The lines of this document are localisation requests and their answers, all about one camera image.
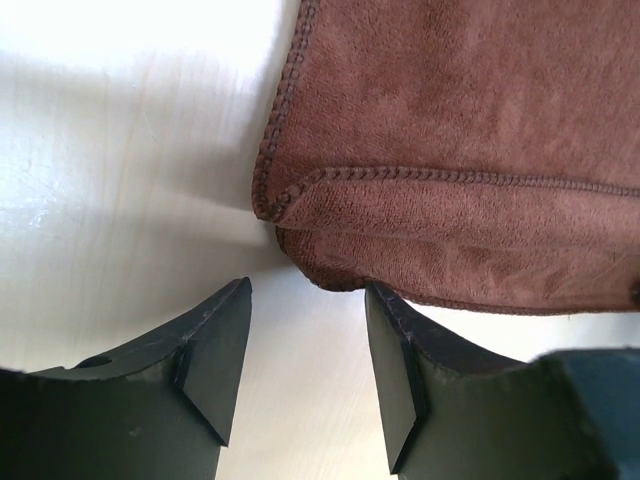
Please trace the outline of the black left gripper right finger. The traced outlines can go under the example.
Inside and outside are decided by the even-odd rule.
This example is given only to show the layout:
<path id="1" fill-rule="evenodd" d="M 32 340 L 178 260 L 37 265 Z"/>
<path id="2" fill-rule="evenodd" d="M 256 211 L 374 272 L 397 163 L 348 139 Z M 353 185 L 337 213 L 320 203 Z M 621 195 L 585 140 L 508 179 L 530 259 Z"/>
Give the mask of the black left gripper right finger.
<path id="1" fill-rule="evenodd" d="M 635 479 L 639 353 L 491 352 L 365 290 L 387 461 L 400 479 Z"/>

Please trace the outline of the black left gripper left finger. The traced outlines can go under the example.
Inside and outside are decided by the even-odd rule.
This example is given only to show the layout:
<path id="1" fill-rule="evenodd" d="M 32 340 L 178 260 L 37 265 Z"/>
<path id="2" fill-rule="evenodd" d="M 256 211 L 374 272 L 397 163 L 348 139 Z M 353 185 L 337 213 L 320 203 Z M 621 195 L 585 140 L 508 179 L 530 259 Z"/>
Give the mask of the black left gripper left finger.
<path id="1" fill-rule="evenodd" d="M 229 443 L 252 286 L 66 369 L 1 373 L 5 479 L 212 479 Z"/>

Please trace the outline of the brown towel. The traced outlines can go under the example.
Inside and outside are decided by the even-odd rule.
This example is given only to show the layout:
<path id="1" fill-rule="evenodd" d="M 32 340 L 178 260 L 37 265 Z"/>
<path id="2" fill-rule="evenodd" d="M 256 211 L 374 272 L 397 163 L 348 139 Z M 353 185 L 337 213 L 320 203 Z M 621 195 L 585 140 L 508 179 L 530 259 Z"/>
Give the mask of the brown towel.
<path id="1" fill-rule="evenodd" d="M 314 284 L 639 307 L 635 1 L 304 1 L 252 185 Z"/>

